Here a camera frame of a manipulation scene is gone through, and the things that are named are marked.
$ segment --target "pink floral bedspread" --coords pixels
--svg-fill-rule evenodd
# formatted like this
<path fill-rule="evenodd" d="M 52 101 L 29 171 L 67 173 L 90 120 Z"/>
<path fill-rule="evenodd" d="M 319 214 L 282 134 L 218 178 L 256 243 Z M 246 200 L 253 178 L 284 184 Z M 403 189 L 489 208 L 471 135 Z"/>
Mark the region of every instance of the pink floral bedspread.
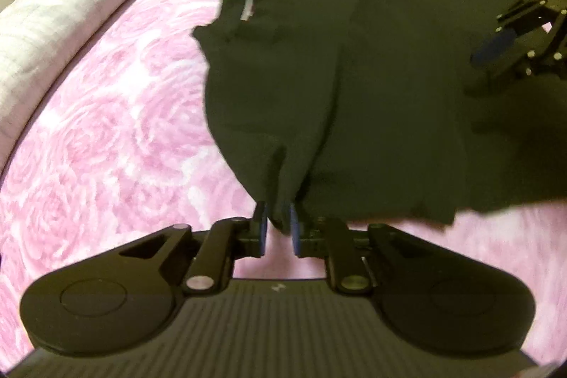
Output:
<path fill-rule="evenodd" d="M 0 369 L 31 350 L 18 304 L 46 272 L 175 222 L 203 230 L 251 213 L 203 117 L 207 64 L 191 31 L 218 5 L 129 0 L 68 66 L 23 139 L 0 193 Z M 566 357 L 567 205 L 461 214 L 446 231 L 400 226 L 520 277 L 538 304 L 524 351 L 538 362 Z M 276 232 L 265 258 L 236 267 L 256 278 L 322 274 Z"/>

